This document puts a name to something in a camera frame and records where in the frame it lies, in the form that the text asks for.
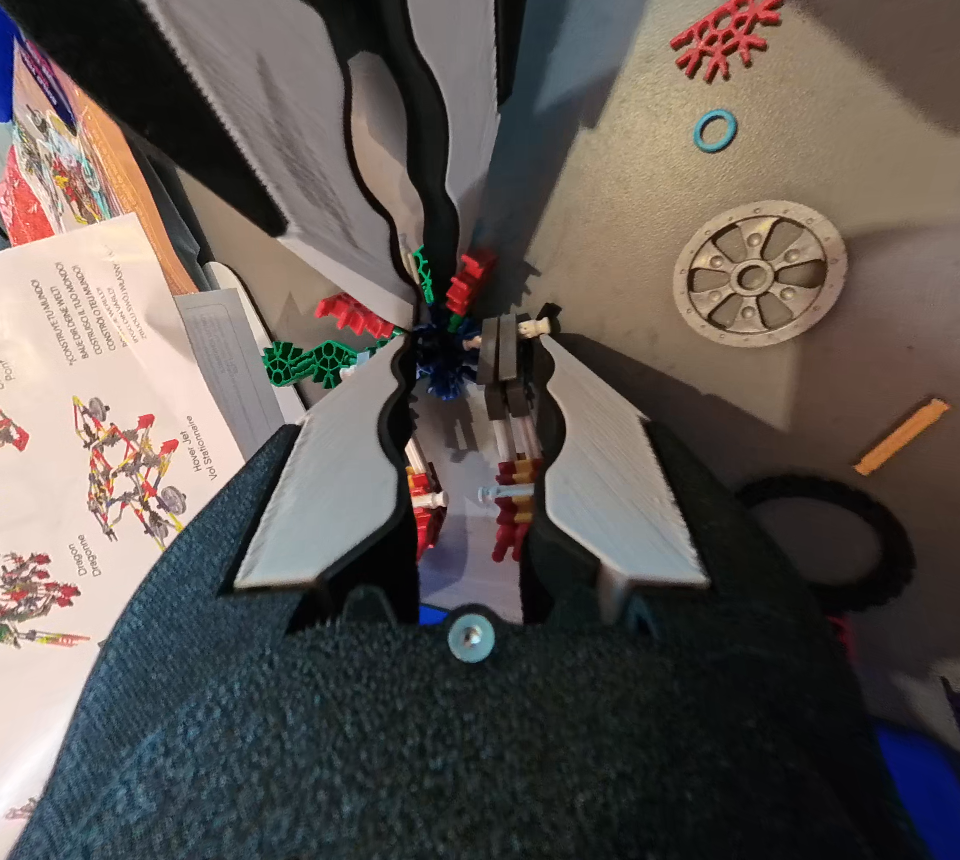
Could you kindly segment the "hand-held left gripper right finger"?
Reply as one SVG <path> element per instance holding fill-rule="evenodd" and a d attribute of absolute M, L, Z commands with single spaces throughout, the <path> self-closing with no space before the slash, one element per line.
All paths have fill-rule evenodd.
<path fill-rule="evenodd" d="M 525 549 L 553 606 L 585 602 L 612 624 L 638 589 L 708 590 L 647 416 L 555 338 L 535 367 L 545 456 Z"/>

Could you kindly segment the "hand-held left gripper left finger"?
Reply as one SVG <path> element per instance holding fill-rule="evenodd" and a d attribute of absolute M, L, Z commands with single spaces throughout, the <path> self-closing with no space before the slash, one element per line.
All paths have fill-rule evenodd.
<path fill-rule="evenodd" d="M 324 619 L 354 591 L 419 619 L 418 534 L 406 477 L 413 338 L 395 337 L 307 411 L 232 581 L 302 591 Z"/>

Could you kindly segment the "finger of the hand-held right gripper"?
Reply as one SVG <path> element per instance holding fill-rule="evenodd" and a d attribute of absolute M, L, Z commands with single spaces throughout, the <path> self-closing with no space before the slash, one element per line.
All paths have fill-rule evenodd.
<path fill-rule="evenodd" d="M 414 312 L 391 216 L 348 138 L 350 90 L 308 0 L 138 0 L 278 213 L 287 250 L 373 312 Z"/>
<path fill-rule="evenodd" d="M 436 301 L 469 245 L 498 133 L 495 0 L 356 0 L 406 119 Z"/>

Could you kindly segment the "red fan connector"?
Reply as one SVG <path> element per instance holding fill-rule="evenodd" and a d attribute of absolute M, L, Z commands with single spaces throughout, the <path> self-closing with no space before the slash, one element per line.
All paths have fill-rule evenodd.
<path fill-rule="evenodd" d="M 342 291 L 319 301 L 314 315 L 318 319 L 333 317 L 337 329 L 349 330 L 357 336 L 368 334 L 375 340 L 389 339 L 398 330 L 396 325 Z"/>
<path fill-rule="evenodd" d="M 728 80 L 735 56 L 749 69 L 754 54 L 768 49 L 762 30 L 782 24 L 784 4 L 785 0 L 727 0 L 670 41 L 678 54 L 676 67 L 689 79 L 702 73 L 706 83 L 717 77 Z"/>

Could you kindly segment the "large blue plastic bin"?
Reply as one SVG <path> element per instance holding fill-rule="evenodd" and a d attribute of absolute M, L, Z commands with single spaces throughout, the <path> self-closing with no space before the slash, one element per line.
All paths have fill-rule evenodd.
<path fill-rule="evenodd" d="M 872 721 L 901 801 L 931 856 L 959 858 L 958 752 L 905 726 Z"/>

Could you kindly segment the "white book stand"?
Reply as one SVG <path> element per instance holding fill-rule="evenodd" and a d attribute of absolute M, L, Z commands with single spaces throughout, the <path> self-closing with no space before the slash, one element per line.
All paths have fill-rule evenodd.
<path fill-rule="evenodd" d="M 228 266 L 218 262 L 205 263 L 201 266 L 201 269 L 209 280 L 211 287 L 219 290 L 234 289 L 237 291 L 258 350 L 262 352 L 263 349 L 271 346 L 273 340 L 268 334 L 257 307 L 237 274 Z"/>

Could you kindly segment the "silver wheel hub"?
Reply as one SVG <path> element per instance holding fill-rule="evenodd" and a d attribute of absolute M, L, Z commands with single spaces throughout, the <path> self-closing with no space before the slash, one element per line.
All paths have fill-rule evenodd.
<path fill-rule="evenodd" d="M 737 349 L 798 338 L 832 310 L 849 258 L 838 229 L 809 206 L 767 199 L 708 221 L 672 276 L 682 320 L 701 338 Z"/>

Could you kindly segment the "toy instruction booklet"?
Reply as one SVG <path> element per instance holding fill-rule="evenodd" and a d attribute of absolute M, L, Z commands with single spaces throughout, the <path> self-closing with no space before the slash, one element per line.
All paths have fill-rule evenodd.
<path fill-rule="evenodd" d="M 174 298 L 135 214 L 2 251 L 2 855 L 104 641 L 289 418 L 236 290 Z"/>

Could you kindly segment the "large black tyre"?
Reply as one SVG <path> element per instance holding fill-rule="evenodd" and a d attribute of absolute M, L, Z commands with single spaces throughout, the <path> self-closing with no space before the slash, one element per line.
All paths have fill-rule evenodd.
<path fill-rule="evenodd" d="M 906 528 L 886 506 L 860 489 L 814 475 L 779 474 L 746 483 L 735 496 L 746 508 L 789 499 L 835 506 L 872 530 L 878 559 L 868 573 L 847 583 L 807 582 L 825 614 L 881 608 L 893 602 L 912 581 L 917 558 Z"/>

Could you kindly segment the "short yellow rod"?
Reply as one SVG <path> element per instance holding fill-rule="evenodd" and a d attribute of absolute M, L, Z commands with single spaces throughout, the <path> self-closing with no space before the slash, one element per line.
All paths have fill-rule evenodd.
<path fill-rule="evenodd" d="M 952 405 L 941 398 L 929 399 L 858 458 L 853 465 L 853 470 L 861 477 L 869 477 L 938 423 L 952 409 Z"/>

